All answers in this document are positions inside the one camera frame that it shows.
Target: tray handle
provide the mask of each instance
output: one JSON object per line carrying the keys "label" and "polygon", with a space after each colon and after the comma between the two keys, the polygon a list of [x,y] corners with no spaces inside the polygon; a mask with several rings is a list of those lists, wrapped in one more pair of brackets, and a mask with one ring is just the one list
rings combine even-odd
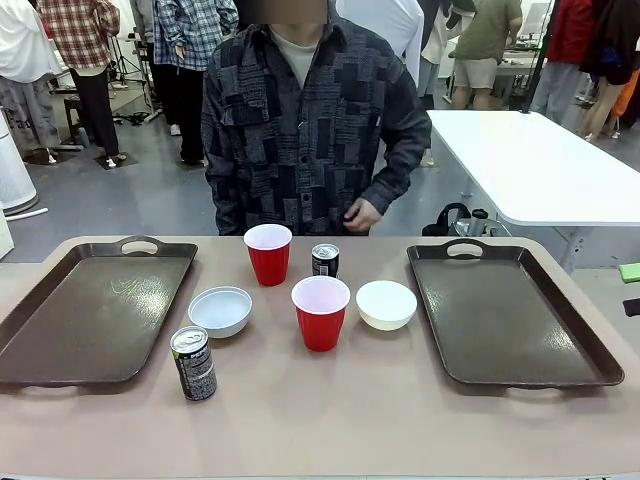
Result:
{"label": "tray handle", "polygon": [[165,251],[169,248],[169,245],[167,245],[166,243],[161,242],[157,238],[147,237],[146,235],[134,235],[131,237],[123,238],[119,242],[115,242],[113,246],[117,248],[120,252],[122,252],[122,249],[124,248],[125,245],[128,245],[129,243],[134,243],[134,242],[151,243],[152,245],[155,245],[158,248],[158,250],[155,253],[145,252],[148,255],[163,255]]}
{"label": "tray handle", "polygon": [[[478,247],[480,250],[482,250],[482,253],[480,255],[473,255],[471,253],[461,253],[458,255],[450,255],[449,249],[451,247],[455,247],[456,245],[473,245],[474,247]],[[490,252],[493,250],[493,247],[491,245],[487,245],[486,243],[481,242],[479,240],[475,240],[473,238],[459,238],[456,240],[451,240],[450,242],[447,242],[441,245],[439,249],[442,251],[443,254],[445,254],[447,258],[452,258],[455,260],[474,260],[477,258],[489,257]]]}

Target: black can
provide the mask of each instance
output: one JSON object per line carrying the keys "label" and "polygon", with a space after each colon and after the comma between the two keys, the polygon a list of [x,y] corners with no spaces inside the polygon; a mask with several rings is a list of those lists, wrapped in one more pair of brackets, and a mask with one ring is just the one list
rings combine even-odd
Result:
{"label": "black can", "polygon": [[188,400],[206,400],[216,393],[218,381],[204,328],[186,327],[171,337],[171,351],[180,374],[182,391]]}
{"label": "black can", "polygon": [[335,245],[324,243],[311,250],[311,267],[313,275],[338,278],[340,266],[340,250]]}

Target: tray rim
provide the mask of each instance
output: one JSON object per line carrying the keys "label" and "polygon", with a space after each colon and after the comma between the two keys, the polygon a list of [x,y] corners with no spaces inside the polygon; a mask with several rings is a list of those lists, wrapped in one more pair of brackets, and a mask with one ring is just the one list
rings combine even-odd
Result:
{"label": "tray rim", "polygon": [[[424,312],[426,314],[427,317],[427,321],[429,324],[429,328],[431,329],[431,333],[433,334],[433,338],[435,340],[435,344],[436,347],[438,349],[438,355],[440,356],[440,360],[442,362],[442,365],[444,367],[444,371],[447,373],[447,375],[453,379],[454,381],[460,383],[461,385],[466,385],[466,386],[487,386],[487,387],[504,387],[504,388],[520,388],[520,389],[526,389],[526,390],[543,390],[543,389],[551,389],[551,388],[555,388],[555,389],[560,389],[560,390],[570,390],[570,389],[578,389],[578,388],[599,388],[599,387],[613,387],[613,386],[617,386],[620,385],[624,379],[625,379],[625,372],[624,369],[622,368],[622,365],[620,365],[620,362],[618,362],[618,360],[616,359],[616,357],[611,353],[611,350],[606,346],[606,344],[600,339],[600,337],[596,334],[596,332],[594,332],[593,328],[591,327],[591,325],[589,325],[589,323],[584,319],[583,315],[574,308],[574,310],[576,311],[576,313],[580,316],[582,322],[584,323],[585,328],[587,328],[591,334],[597,339],[597,341],[600,344],[600,347],[602,348],[602,350],[608,354],[611,359],[615,362],[615,366],[619,372],[619,378],[617,378],[616,380],[613,381],[607,381],[607,382],[572,382],[572,383],[568,383],[568,382],[494,382],[494,381],[471,381],[468,379],[464,379],[464,378],[460,378],[458,375],[456,375],[450,368],[448,362],[447,362],[447,357],[445,356],[443,350],[442,350],[442,345],[440,343],[440,337],[438,334],[438,330],[434,327],[433,325],[433,320],[432,320],[432,309],[431,309],[431,304],[428,301],[428,299],[425,297],[424,291],[423,289],[420,287],[420,281],[418,280],[418,275],[416,273],[416,262],[420,260],[419,255],[418,255],[418,251],[419,250],[442,250],[442,249],[448,249],[454,245],[472,245],[472,246],[477,246],[483,249],[488,249],[488,250],[504,250],[504,249],[518,249],[521,250],[522,252],[526,252],[528,253],[531,258],[536,262],[537,266],[551,279],[551,282],[553,283],[554,287],[560,292],[560,294],[562,295],[562,297],[564,298],[564,300],[566,300],[572,307],[573,307],[573,303],[569,300],[569,298],[566,296],[565,292],[557,285],[557,283],[553,280],[553,278],[551,277],[551,275],[549,274],[549,272],[542,266],[542,264],[540,263],[539,259],[536,257],[536,255],[527,247],[525,246],[520,246],[520,245],[489,245],[486,244],[484,242],[481,242],[479,240],[475,240],[475,239],[471,239],[471,238],[460,238],[460,239],[455,239],[455,240],[451,240],[448,242],[445,242],[443,244],[440,245],[412,245],[410,247],[407,247],[407,256],[409,257],[409,264],[411,266],[411,272],[413,273],[413,278],[417,283],[418,286],[418,290],[420,291],[420,298],[422,299],[422,305],[424,307]],[[462,259],[462,260],[470,260],[470,259],[478,259],[481,260],[479,257],[474,256],[474,255],[459,255],[458,258]]]}
{"label": "tray rim", "polygon": [[[133,251],[130,253],[123,253],[122,252],[122,248],[129,244],[129,243],[133,243],[133,242],[144,242],[144,243],[151,243],[156,245],[156,247],[158,247],[158,250],[155,253],[149,253],[149,252],[145,252],[145,251]],[[11,309],[11,311],[2,319],[2,321],[0,322],[0,325],[2,323],[4,323],[7,319],[9,319],[12,315],[14,315],[14,313],[19,310],[19,308],[28,303],[28,300],[30,299],[30,297],[32,295],[35,295],[35,292],[38,290],[39,287],[41,287],[42,285],[47,283],[47,279],[53,275],[54,271],[56,268],[58,268],[65,260],[67,260],[67,258],[75,255],[75,254],[79,254],[81,255],[79,252],[82,251],[83,249],[88,249],[91,252],[97,251],[99,253],[102,253],[101,255],[87,255],[84,258],[81,258],[78,262],[74,263],[73,268],[75,268],[77,265],[79,265],[82,261],[90,259],[90,258],[147,258],[147,257],[156,257],[156,258],[182,258],[184,259],[187,263],[184,266],[184,271],[181,274],[181,278],[180,278],[180,282],[177,284],[177,286],[175,287],[175,289],[173,290],[172,294],[171,294],[171,301],[169,302],[166,311],[164,312],[162,321],[160,322],[160,326],[159,328],[156,330],[156,334],[153,338],[153,342],[151,344],[151,348],[149,348],[149,350],[147,351],[147,354],[145,355],[144,359],[140,362],[139,366],[136,366],[135,369],[132,369],[131,373],[128,373],[124,378],[121,379],[109,379],[109,380],[99,380],[99,381],[95,381],[95,380],[50,380],[50,381],[29,381],[29,380],[6,380],[3,379],[0,376],[0,385],[2,386],[13,386],[13,387],[22,387],[22,388],[26,388],[26,387],[42,387],[42,388],[64,388],[64,387],[82,387],[82,386],[106,386],[106,385],[119,385],[121,383],[125,383],[128,382],[130,380],[132,380],[133,378],[135,378],[142,370],[143,368],[146,366],[149,357],[151,355],[151,352],[154,350],[155,346],[156,346],[156,342],[157,339],[160,335],[161,330],[164,327],[165,322],[167,321],[169,312],[171,311],[171,308],[173,307],[176,298],[178,296],[178,293],[180,292],[180,290],[182,289],[184,283],[185,283],[185,279],[187,277],[187,275],[189,274],[191,267],[193,265],[193,260],[195,259],[195,256],[198,252],[198,246],[194,243],[172,243],[172,242],[163,242],[161,240],[158,240],[157,238],[154,237],[150,237],[150,236],[146,236],[146,235],[134,235],[134,236],[129,236],[129,237],[125,237],[122,238],[120,240],[116,240],[114,242],[87,242],[87,243],[78,243],[76,245],[71,246],[66,253],[64,253],[63,255],[60,256],[60,258],[58,258],[53,265],[47,270],[47,272],[42,276],[42,278],[40,278],[40,280],[38,280],[36,282],[36,284],[31,287],[29,289],[29,291],[26,293],[26,295],[24,295],[24,297],[16,304],[16,306],[14,308]],[[186,250],[188,251],[188,254],[180,254],[178,251],[179,250]],[[52,289],[52,291],[54,291],[58,286],[60,285],[60,283],[57,283],[54,288]],[[42,305],[42,302],[40,302],[38,304],[38,306],[36,307],[39,308]],[[31,319],[31,316],[29,316],[24,323],[20,326],[20,328],[16,331],[16,333],[13,335],[13,337],[15,337],[18,332],[24,327],[24,325],[26,325]]]}

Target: beige shorts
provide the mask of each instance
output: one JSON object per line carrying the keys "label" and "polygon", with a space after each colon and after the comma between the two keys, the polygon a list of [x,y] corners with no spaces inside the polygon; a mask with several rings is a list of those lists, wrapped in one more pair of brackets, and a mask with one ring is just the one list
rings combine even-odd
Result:
{"label": "beige shorts", "polygon": [[456,87],[493,89],[498,62],[495,58],[483,60],[456,60],[454,85]]}

